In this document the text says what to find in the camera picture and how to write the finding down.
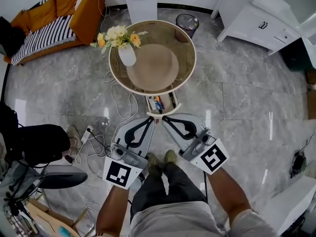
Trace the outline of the white water dispenser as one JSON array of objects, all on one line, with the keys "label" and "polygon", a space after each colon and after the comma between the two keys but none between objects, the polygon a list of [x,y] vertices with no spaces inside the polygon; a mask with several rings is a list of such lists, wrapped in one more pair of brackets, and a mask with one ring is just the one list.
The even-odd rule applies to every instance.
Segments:
[{"label": "white water dispenser", "polygon": [[158,0],[126,0],[132,24],[158,19]]}]

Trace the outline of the person's light grey shirt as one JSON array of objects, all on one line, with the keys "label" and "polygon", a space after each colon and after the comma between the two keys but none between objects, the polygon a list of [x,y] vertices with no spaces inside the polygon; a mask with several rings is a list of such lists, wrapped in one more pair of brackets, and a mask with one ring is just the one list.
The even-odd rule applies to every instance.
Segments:
[{"label": "person's light grey shirt", "polygon": [[162,204],[135,214],[129,237],[279,237],[251,209],[239,213],[230,229],[217,227],[209,205],[202,201]]}]

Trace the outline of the person's dark trousers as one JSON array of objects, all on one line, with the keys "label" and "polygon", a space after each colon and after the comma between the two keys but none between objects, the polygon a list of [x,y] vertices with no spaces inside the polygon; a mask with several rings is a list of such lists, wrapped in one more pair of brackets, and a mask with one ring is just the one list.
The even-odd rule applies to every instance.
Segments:
[{"label": "person's dark trousers", "polygon": [[134,217],[156,205],[191,201],[207,202],[206,196],[178,165],[172,162],[163,168],[151,165],[142,187],[134,195],[130,215]]}]

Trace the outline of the dark green bin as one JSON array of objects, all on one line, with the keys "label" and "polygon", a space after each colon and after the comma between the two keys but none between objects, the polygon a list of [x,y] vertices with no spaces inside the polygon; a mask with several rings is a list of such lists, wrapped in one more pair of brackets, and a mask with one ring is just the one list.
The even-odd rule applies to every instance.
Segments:
[{"label": "dark green bin", "polygon": [[316,53],[308,41],[299,38],[280,50],[281,57],[292,72],[316,71]]}]

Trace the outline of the wooden chair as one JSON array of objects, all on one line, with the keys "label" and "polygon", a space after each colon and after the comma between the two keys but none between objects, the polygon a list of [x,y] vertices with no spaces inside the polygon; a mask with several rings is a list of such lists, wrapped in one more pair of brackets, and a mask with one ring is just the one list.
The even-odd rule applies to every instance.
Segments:
[{"label": "wooden chair", "polygon": [[43,230],[49,237],[60,237],[58,233],[58,228],[60,226],[66,228],[71,233],[72,237],[80,237],[77,230],[77,224],[88,212],[85,208],[80,216],[73,221],[54,212],[36,199],[30,199],[26,204],[26,207],[36,225],[39,226],[39,229]]}]

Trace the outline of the white ceramic vase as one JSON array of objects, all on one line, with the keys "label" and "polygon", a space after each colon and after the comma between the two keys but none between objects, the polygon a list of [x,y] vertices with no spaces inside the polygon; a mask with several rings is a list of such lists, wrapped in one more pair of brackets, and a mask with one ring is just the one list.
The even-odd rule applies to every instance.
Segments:
[{"label": "white ceramic vase", "polygon": [[129,43],[127,43],[123,47],[119,47],[118,54],[125,66],[130,67],[136,63],[136,55],[134,49]]}]

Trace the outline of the small cardboard box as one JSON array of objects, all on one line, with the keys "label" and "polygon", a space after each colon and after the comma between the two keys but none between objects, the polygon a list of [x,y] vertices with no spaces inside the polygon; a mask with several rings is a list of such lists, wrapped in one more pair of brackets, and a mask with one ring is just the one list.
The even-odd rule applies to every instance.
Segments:
[{"label": "small cardboard box", "polygon": [[316,85],[316,69],[306,70],[305,74],[307,83]]}]

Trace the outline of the black and green device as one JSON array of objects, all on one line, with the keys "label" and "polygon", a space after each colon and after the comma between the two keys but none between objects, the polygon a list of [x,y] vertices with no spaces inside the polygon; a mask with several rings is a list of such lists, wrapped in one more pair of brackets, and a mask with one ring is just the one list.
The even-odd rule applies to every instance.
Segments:
[{"label": "black and green device", "polygon": [[296,151],[293,156],[292,166],[290,169],[290,178],[297,176],[302,173],[307,166],[307,159],[305,157],[304,151]]}]

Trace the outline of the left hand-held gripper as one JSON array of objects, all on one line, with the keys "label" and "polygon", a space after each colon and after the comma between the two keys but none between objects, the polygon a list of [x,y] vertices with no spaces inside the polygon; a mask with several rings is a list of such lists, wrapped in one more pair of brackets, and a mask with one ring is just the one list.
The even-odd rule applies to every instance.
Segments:
[{"label": "left hand-held gripper", "polygon": [[147,166],[145,157],[155,128],[154,119],[137,118],[124,124],[117,132],[110,156],[105,157],[102,180],[129,189]]}]

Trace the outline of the large cardboard box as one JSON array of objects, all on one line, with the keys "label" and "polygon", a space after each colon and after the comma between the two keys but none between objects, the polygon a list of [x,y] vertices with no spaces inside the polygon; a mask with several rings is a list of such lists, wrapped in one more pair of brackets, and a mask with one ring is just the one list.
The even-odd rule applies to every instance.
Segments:
[{"label": "large cardboard box", "polygon": [[316,119],[316,90],[307,92],[308,119]]}]

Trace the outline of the black bag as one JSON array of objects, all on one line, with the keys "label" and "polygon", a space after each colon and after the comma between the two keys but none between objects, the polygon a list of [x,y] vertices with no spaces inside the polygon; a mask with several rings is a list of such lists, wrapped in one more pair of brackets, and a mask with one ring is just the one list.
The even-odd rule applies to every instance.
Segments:
[{"label": "black bag", "polygon": [[23,45],[26,36],[22,29],[13,27],[0,16],[0,54],[12,57]]}]

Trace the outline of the black white striped blanket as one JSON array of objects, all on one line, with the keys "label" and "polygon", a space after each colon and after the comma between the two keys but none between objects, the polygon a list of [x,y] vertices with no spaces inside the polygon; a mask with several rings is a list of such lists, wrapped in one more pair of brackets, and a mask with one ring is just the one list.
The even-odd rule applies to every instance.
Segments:
[{"label": "black white striped blanket", "polygon": [[72,15],[55,18],[47,25],[39,21],[31,20],[30,10],[21,10],[11,21],[11,26],[24,32],[24,40],[18,45],[18,49],[5,58],[11,65],[17,65],[22,60],[31,57],[42,51],[54,48],[59,45],[73,42],[76,35],[70,28]]}]

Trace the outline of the person's right olive shoe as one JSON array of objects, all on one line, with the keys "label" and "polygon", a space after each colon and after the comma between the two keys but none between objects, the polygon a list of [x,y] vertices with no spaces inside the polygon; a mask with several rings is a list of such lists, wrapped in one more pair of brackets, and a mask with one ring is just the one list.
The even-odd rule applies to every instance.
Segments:
[{"label": "person's right olive shoe", "polygon": [[168,150],[164,156],[164,163],[172,163],[176,164],[177,162],[177,155],[173,150]]}]

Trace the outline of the person's left olive shoe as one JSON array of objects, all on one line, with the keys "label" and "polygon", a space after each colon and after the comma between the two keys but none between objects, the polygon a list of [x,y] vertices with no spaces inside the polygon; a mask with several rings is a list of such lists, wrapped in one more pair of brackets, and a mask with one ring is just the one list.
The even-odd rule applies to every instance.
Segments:
[{"label": "person's left olive shoe", "polygon": [[148,174],[155,177],[161,177],[162,168],[160,166],[159,159],[153,153],[148,153],[147,157],[148,157]]}]

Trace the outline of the person's olive shoe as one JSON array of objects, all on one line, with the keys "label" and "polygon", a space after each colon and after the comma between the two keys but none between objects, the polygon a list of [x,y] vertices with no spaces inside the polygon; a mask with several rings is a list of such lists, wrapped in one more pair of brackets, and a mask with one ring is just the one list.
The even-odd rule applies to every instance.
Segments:
[{"label": "person's olive shoe", "polygon": [[164,163],[172,163],[176,164],[177,162],[177,155],[173,150],[168,150],[164,156]]},{"label": "person's olive shoe", "polygon": [[162,168],[160,166],[159,159],[153,153],[148,153],[147,157],[148,157],[148,174],[155,177],[161,177]]}]

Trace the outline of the person's left forearm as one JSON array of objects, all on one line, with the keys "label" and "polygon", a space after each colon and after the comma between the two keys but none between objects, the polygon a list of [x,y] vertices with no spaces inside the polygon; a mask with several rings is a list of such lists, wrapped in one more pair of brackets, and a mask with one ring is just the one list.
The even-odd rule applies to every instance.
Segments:
[{"label": "person's left forearm", "polygon": [[96,237],[119,237],[123,226],[129,190],[113,186],[96,221]]}]

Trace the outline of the black mesh waste bin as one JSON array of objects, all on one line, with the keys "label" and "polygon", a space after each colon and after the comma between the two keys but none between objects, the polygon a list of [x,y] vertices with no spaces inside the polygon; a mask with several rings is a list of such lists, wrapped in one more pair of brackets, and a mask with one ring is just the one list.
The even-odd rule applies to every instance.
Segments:
[{"label": "black mesh waste bin", "polygon": [[183,13],[176,17],[176,26],[181,28],[190,38],[192,38],[199,27],[199,21],[193,15]]}]

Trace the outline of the white bench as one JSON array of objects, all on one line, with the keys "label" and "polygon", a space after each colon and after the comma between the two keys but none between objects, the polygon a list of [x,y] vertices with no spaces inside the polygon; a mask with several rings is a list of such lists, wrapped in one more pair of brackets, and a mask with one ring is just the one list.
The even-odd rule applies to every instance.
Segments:
[{"label": "white bench", "polygon": [[308,209],[315,193],[316,179],[302,176],[267,203],[264,220],[283,234]]}]

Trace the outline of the white vanity cabinet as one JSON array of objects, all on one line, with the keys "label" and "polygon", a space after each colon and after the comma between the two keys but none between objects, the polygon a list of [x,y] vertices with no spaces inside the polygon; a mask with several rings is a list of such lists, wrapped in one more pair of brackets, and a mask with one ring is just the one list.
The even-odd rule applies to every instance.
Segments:
[{"label": "white vanity cabinet", "polygon": [[221,16],[222,42],[234,37],[267,48],[272,55],[302,36],[298,20],[284,0],[218,0],[212,18]]}]

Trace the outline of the person's right forearm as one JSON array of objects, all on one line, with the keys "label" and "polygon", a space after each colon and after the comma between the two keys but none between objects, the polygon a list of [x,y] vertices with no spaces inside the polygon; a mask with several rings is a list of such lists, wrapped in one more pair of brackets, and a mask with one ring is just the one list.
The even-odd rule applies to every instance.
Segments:
[{"label": "person's right forearm", "polygon": [[251,209],[246,194],[222,167],[207,176],[218,202],[228,215],[231,226],[241,212]]}]

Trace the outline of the small turquoise object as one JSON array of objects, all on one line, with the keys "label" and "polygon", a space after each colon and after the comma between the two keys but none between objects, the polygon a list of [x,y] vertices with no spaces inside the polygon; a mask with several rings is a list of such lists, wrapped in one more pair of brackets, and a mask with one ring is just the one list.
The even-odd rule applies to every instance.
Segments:
[{"label": "small turquoise object", "polygon": [[58,228],[58,233],[60,237],[72,237],[71,233],[64,227],[60,226]]}]

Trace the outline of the yellow and white flower bouquet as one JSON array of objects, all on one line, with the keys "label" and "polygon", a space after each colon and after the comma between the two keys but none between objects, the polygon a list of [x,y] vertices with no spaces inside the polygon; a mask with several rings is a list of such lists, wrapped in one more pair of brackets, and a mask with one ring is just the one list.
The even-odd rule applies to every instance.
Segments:
[{"label": "yellow and white flower bouquet", "polygon": [[129,33],[126,26],[114,26],[105,33],[97,35],[97,41],[90,43],[91,47],[99,48],[101,53],[105,53],[108,48],[126,48],[128,44],[139,48],[141,45],[140,36],[146,35],[147,31]]}]

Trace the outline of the orange sofa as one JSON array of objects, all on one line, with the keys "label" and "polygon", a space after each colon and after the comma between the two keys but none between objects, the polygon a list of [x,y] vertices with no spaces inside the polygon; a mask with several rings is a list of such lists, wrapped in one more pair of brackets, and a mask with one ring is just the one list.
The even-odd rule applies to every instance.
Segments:
[{"label": "orange sofa", "polygon": [[70,28],[75,33],[76,40],[37,53],[22,60],[19,64],[66,48],[89,45],[95,40],[101,13],[105,8],[105,4],[103,0],[82,0],[77,10],[75,10],[76,1],[77,0],[40,0],[29,9],[31,11],[31,20],[39,21],[43,25],[49,24],[57,17],[72,15]]}]

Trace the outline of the table drawer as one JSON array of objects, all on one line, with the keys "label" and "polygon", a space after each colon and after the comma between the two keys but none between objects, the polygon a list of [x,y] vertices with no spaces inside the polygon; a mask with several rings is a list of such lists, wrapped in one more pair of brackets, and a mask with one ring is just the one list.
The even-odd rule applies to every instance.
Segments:
[{"label": "table drawer", "polygon": [[147,104],[147,115],[154,117],[155,119],[161,119],[163,116],[165,115],[170,115],[170,114],[174,114],[175,112],[177,112],[179,110],[179,108],[182,106],[182,104],[180,102],[178,102],[178,99],[176,97],[175,91],[171,92],[173,93],[175,102],[176,102],[176,108],[174,109],[169,97],[169,93],[167,94],[163,94],[163,95],[159,95],[161,102],[163,102],[164,104],[164,110],[162,112],[162,114],[160,114],[158,112],[157,109],[152,110],[148,101],[148,96],[145,96],[146,99],[146,104]]}]

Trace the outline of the round glass-top table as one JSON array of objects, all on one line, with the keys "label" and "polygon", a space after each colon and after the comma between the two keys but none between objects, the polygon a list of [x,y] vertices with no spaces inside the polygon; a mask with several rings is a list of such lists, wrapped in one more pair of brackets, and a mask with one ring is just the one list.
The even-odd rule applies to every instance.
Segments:
[{"label": "round glass-top table", "polygon": [[187,43],[175,39],[175,30],[182,29],[169,22],[147,20],[127,30],[148,33],[140,37],[139,48],[132,47],[136,55],[133,66],[122,63],[117,48],[110,49],[109,68],[118,84],[135,94],[154,96],[173,92],[186,83],[195,69],[197,54],[188,35]]}]

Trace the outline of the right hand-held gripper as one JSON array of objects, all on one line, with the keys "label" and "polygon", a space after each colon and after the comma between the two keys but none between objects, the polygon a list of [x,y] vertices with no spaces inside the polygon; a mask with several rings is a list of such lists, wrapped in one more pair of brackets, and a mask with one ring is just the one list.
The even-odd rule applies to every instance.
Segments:
[{"label": "right hand-held gripper", "polygon": [[186,113],[165,115],[162,124],[179,146],[179,155],[207,174],[215,173],[230,158],[222,141],[213,137],[210,129],[204,128],[198,116]]}]

